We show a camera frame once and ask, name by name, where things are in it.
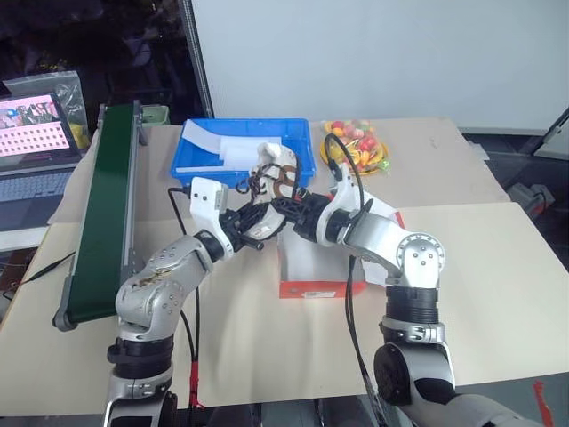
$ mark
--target plastic bag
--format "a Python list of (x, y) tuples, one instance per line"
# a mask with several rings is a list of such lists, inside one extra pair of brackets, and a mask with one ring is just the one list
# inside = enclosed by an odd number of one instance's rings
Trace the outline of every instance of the plastic bag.
[[(368, 120), (335, 120), (322, 123), (325, 135), (333, 133), (340, 138), (356, 164), (360, 174), (389, 172), (389, 150), (385, 142), (375, 133)], [(341, 148), (330, 147), (330, 154), (336, 162), (347, 162)], [(326, 162), (324, 139), (320, 143), (320, 156)]]
[(54, 92), (60, 100), (73, 137), (80, 149), (90, 144), (87, 114), (81, 91), (81, 81), (75, 71), (39, 74), (5, 80), (4, 84), (13, 96), (29, 96)]

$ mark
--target orange box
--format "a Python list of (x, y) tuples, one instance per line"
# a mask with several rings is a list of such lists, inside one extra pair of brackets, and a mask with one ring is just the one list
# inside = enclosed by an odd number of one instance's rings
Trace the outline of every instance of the orange box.
[[(298, 236), (291, 225), (278, 235), (280, 298), (343, 298), (348, 278), (348, 252), (324, 247)], [(365, 289), (364, 269), (356, 260), (353, 294)]]

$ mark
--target white wall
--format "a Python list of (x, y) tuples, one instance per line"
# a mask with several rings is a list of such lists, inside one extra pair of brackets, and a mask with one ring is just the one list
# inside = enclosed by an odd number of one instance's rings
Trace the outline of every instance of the white wall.
[(193, 3), (216, 117), (544, 133), (569, 103), (569, 0)]

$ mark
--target cable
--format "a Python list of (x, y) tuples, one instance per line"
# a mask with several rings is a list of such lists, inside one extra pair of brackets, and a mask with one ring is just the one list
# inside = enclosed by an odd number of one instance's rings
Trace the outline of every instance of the cable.
[[(180, 225), (181, 228), (181, 232), (184, 236), (188, 235), (188, 232), (186, 231), (186, 227), (184, 227), (184, 222), (181, 219), (181, 215), (180, 215), (180, 210), (178, 209), (178, 206), (176, 205), (176, 200), (173, 197), (173, 193), (174, 192), (178, 192), (178, 193), (184, 193), (186, 195), (191, 194), (191, 190), (188, 187), (187, 189), (179, 189), (179, 188), (169, 188), (168, 189), (168, 197), (170, 198), (170, 203), (172, 204), (172, 209), (174, 211), (174, 213), (176, 214), (176, 219), (178, 220), (178, 223)], [(188, 342), (189, 342), (189, 354), (190, 354), (190, 358), (191, 358), (191, 365), (193, 366), (194, 363), (196, 363), (198, 361), (198, 355), (199, 355), (199, 329), (200, 329), (200, 310), (199, 310), (199, 289), (196, 288), (196, 342), (194, 343), (194, 340), (192, 338), (192, 331), (189, 327), (189, 322), (188, 322), (188, 317), (186, 316), (186, 313), (184, 313), (184, 311), (182, 310), (180, 312), (181, 315), (181, 319), (184, 322), (184, 327), (186, 329), (186, 335), (188, 336)], [(193, 412), (194, 412), (194, 408), (192, 406), (192, 399), (191, 399), (191, 385), (190, 385), (190, 391), (189, 391), (189, 399), (188, 399), (188, 426), (192, 426), (193, 425)]]
[(14, 284), (12, 283), (10, 289), (8, 289), (8, 290), (2, 292), (2, 296), (3, 296), (6, 300), (12, 301), (13, 298), (11, 298), (11, 297), (9, 297), (8, 295), (6, 295), (7, 292), (10, 292), (13, 288), (16, 288), (16, 287), (18, 287), (18, 286), (22, 286), (22, 285), (24, 285), (25, 283), (32, 282), (32, 281), (36, 280), (37, 278), (40, 278), (40, 277), (46, 275), (47, 273), (49, 273), (50, 271), (52, 271), (52, 270), (54, 270), (56, 267), (58, 267), (62, 262), (64, 262), (65, 260), (67, 260), (67, 258), (70, 258), (70, 257), (73, 256), (73, 255), (75, 255), (75, 251), (72, 252), (71, 254), (65, 255), (63, 258), (61, 258), (61, 259), (59, 259), (59, 260), (57, 260), (57, 261), (55, 261), (55, 262), (52, 262), (51, 264), (47, 265), (46, 267), (43, 267), (40, 271), (38, 271), (37, 273), (35, 273), (34, 275), (32, 275), (30, 278), (24, 280), (23, 282), (19, 282), (19, 284), (17, 284), (17, 285), (14, 285)]
[(174, 192), (178, 192), (178, 193), (184, 193), (184, 194), (189, 194), (190, 192), (190, 188), (188, 187), (188, 191), (186, 191), (185, 189), (178, 189), (175, 187), (170, 187), (168, 189), (168, 197), (170, 198), (170, 203), (172, 204), (172, 209), (174, 210), (174, 213), (176, 214), (176, 219), (178, 220), (178, 223), (180, 225), (181, 228), (181, 232), (183, 233), (184, 236), (188, 235), (188, 233), (186, 232), (186, 227), (184, 226), (184, 221), (181, 219), (181, 215), (180, 215), (180, 210), (178, 210), (178, 206), (176, 205), (176, 200), (174, 200)]
[[(334, 141), (348, 160), (349, 165), (356, 176), (357, 181), (357, 189), (359, 192), (359, 205), (360, 205), (360, 214), (371, 207), (371, 205), (364, 204), (364, 187), (362, 185), (362, 179), (359, 175), (359, 171), (357, 170), (356, 164), (354, 163), (354, 159), (349, 154), (348, 149), (344, 146), (341, 142), (340, 138), (338, 138), (333, 133), (328, 133), (325, 137), (324, 144), (325, 144), (325, 154), (326, 159), (328, 161), (328, 165), (332, 170), (334, 177), (336, 180), (341, 179), (341, 170), (338, 167), (338, 164), (335, 160), (332, 159), (330, 154), (330, 143)], [(352, 282), (354, 277), (354, 266), (356, 265), (356, 257), (351, 255), (348, 258), (348, 279), (346, 280), (346, 294), (344, 297), (344, 310), (346, 312), (346, 323), (348, 324), (348, 331), (349, 336), (352, 340), (352, 344), (354, 345), (354, 351), (356, 352), (357, 357), (357, 364), (359, 365), (360, 372), (362, 373), (362, 379), (364, 380), (365, 392), (367, 393), (367, 397), (370, 400), (370, 404), (372, 406), (373, 414), (375, 415), (375, 420), (380, 427), (388, 427), (387, 421), (385, 419), (385, 414), (383, 409), (381, 408), (380, 399), (377, 393), (373, 389), (372, 381), (370, 379), (370, 375), (367, 372), (367, 368), (365, 367), (364, 358), (362, 357), (362, 352), (359, 348), (359, 342), (357, 341), (357, 333), (356, 333), (356, 321), (354, 319), (354, 301), (353, 301), (353, 291), (352, 291)]]
[(346, 295), (344, 298), (344, 310), (346, 311), (346, 322), (348, 323), (349, 335), (354, 345), (354, 350), (356, 351), (357, 364), (359, 365), (360, 372), (362, 373), (362, 378), (364, 380), (365, 392), (370, 400), (370, 405), (372, 406), (373, 414), (375, 415), (375, 420), (380, 427), (388, 427), (387, 421), (385, 419), (385, 414), (381, 408), (381, 403), (377, 393), (373, 389), (372, 381), (370, 380), (370, 375), (365, 367), (364, 358), (362, 357), (361, 350), (359, 348), (359, 343), (357, 341), (356, 333), (356, 321), (354, 319), (354, 301), (353, 301), (353, 272), (354, 266), (356, 264), (356, 257), (351, 255), (349, 257), (349, 269), (348, 269), (348, 280), (346, 281)]
[(24, 283), (36, 280), (37, 278), (40, 278), (43, 275), (49, 273), (50, 271), (52, 271), (53, 269), (58, 267), (62, 262), (64, 262), (68, 258), (72, 257), (73, 255), (75, 255), (75, 251), (73, 251), (71, 254), (65, 255), (63, 258), (61, 258), (60, 260), (58, 260), (56, 262), (52, 262), (47, 267), (43, 267), (40, 271), (38, 271), (36, 274), (34, 274), (31, 278), (24, 280), (23, 282), (20, 282), (19, 286), (23, 285)]
[(189, 328), (188, 318), (186, 317), (186, 313), (184, 313), (184, 310), (180, 311), (180, 316), (182, 321), (184, 322), (184, 327), (186, 328), (186, 334), (188, 335), (189, 354), (190, 357), (192, 358), (192, 361), (194, 361), (196, 359), (196, 351), (194, 350), (194, 340), (192, 340), (192, 331)]
[(349, 154), (348, 149), (342, 143), (340, 138), (338, 138), (333, 133), (328, 133), (326, 135), (326, 137), (324, 139), (324, 150), (325, 150), (325, 154), (326, 154), (326, 161), (328, 162), (328, 166), (332, 170), (334, 177), (336, 178), (336, 181), (341, 179), (341, 176), (339, 176), (339, 174), (341, 174), (341, 171), (340, 171), (340, 168), (338, 167), (338, 164), (336, 163), (336, 161), (332, 158), (332, 155), (330, 154), (330, 142), (331, 141), (336, 142), (336, 144), (340, 147), (340, 149), (344, 153), (344, 156), (346, 156), (346, 159), (348, 160), (348, 163), (351, 166), (352, 171), (354, 172), (354, 175), (356, 176), (357, 191), (359, 192), (359, 210), (361, 212), (364, 210), (364, 186), (362, 185), (362, 178), (359, 176), (359, 171), (357, 170), (356, 164), (354, 163), (354, 159)]
[(296, 153), (294, 153), (294, 158), (296, 160), (296, 171), (294, 171), (293, 193), (291, 194), (292, 200), (296, 199), (296, 193), (299, 189), (299, 184), (301, 182), (301, 168), (302, 168), (301, 158), (298, 157)]

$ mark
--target laptop keyboard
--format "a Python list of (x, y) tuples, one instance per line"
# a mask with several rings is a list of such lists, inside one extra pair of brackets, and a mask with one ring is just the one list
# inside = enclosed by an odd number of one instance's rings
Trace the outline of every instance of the laptop keyboard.
[(23, 176), (0, 181), (0, 202), (61, 196), (71, 172)]

